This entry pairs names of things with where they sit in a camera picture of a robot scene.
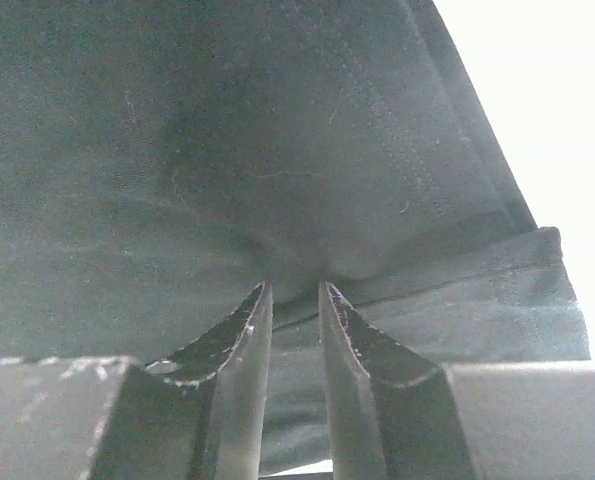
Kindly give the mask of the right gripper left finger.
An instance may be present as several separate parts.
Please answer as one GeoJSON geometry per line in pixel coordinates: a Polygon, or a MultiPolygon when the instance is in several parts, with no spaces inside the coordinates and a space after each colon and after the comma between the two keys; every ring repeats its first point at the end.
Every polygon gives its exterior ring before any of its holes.
{"type": "Polygon", "coordinates": [[[0,358],[0,479],[254,479],[272,336],[258,284],[174,353],[0,358]]]}

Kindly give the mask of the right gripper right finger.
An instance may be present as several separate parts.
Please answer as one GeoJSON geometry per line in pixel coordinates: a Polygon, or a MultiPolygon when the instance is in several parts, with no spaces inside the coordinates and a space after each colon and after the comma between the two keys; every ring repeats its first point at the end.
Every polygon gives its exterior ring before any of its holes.
{"type": "Polygon", "coordinates": [[[595,362],[436,364],[319,287],[337,479],[595,479],[595,362]]]}

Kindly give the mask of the black daisy t-shirt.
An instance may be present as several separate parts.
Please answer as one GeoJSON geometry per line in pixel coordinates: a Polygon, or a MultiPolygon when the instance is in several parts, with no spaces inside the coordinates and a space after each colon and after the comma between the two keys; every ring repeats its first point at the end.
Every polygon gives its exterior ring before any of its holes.
{"type": "Polygon", "coordinates": [[[260,470],[329,455],[318,286],[438,363],[586,360],[430,1],[0,1],[0,356],[161,358],[260,282],[260,470]]]}

